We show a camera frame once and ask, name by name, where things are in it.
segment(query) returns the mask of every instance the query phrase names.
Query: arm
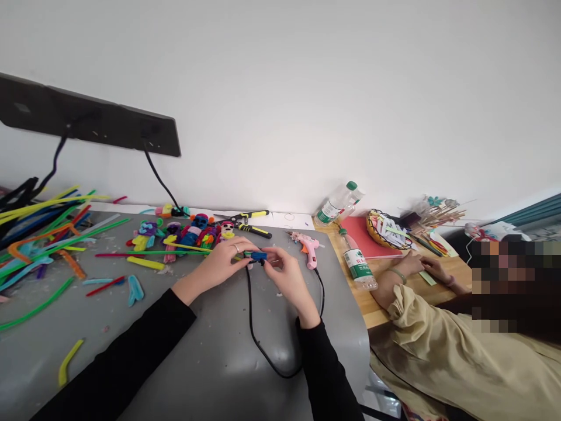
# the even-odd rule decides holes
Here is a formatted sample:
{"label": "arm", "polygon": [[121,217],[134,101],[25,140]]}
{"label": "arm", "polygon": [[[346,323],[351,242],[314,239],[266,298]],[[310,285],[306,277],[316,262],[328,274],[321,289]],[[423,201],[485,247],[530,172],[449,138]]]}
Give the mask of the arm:
{"label": "arm", "polygon": [[195,319],[167,290],[32,420],[117,419]]}
{"label": "arm", "polygon": [[240,251],[259,250],[243,237],[216,246],[197,269],[167,290],[32,420],[117,419],[195,321],[189,305],[251,261],[246,258],[231,264],[237,253],[234,244]]}
{"label": "arm", "polygon": [[364,420],[297,259],[277,247],[267,247],[263,251],[268,255],[264,263],[265,272],[298,312],[296,329],[314,420]]}
{"label": "arm", "polygon": [[[414,255],[411,251],[404,258],[398,259],[392,269],[405,278],[425,270],[457,295],[470,292],[466,287],[458,284],[453,276],[446,273],[440,261],[420,254]],[[393,287],[400,284],[403,284],[401,276],[394,271],[387,270],[378,277],[378,289],[371,291],[371,294],[380,307],[387,310],[396,299]]]}

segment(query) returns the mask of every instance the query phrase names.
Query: pink glue gun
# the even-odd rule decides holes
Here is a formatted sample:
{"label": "pink glue gun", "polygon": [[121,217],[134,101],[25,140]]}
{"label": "pink glue gun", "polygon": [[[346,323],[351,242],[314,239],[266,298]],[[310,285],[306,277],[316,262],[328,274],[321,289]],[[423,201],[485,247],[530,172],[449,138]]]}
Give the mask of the pink glue gun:
{"label": "pink glue gun", "polygon": [[308,263],[306,266],[308,266],[309,270],[314,270],[317,267],[316,249],[320,246],[320,242],[297,231],[287,231],[286,233],[290,235],[290,238],[294,241],[302,243],[302,253],[308,254]]}

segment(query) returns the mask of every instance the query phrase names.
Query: black shirt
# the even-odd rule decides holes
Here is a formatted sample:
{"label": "black shirt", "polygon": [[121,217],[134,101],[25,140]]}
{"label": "black shirt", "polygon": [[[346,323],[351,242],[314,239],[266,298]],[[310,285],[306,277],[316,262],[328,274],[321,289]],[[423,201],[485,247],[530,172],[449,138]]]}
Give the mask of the black shirt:
{"label": "black shirt", "polygon": [[[167,290],[32,420],[116,420],[195,320]],[[364,420],[323,321],[301,329],[297,320],[296,328],[314,420]]]}

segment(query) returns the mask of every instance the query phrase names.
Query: wire cutters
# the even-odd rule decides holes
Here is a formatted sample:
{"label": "wire cutters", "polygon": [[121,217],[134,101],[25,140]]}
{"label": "wire cutters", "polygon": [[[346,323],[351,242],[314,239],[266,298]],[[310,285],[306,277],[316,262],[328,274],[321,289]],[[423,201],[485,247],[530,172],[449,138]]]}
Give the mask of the wire cutters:
{"label": "wire cutters", "polygon": [[220,221],[216,221],[216,223],[220,223],[228,220],[231,223],[233,223],[234,227],[240,231],[250,232],[253,234],[257,234],[261,237],[264,237],[266,239],[270,239],[273,236],[273,234],[264,231],[260,228],[255,228],[253,225],[248,224],[249,218],[256,218],[257,216],[265,216],[268,214],[270,214],[268,210],[259,210],[257,212],[241,212],[234,216],[220,215],[219,213],[215,213],[214,215],[220,216],[221,218],[226,218]]}

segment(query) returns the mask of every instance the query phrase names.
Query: white wall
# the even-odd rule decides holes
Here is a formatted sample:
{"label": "white wall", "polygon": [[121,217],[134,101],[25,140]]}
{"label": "white wall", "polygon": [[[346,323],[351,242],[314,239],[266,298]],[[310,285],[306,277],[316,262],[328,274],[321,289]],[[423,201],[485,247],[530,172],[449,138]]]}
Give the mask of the white wall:
{"label": "white wall", "polygon": [[[474,219],[556,194],[560,45],[558,0],[0,4],[0,72],[174,117],[183,157],[155,165],[217,209],[312,212],[348,179],[363,207],[427,193]],[[0,184],[57,142],[0,125]],[[51,193],[75,183],[169,201],[138,151],[69,141]]]}

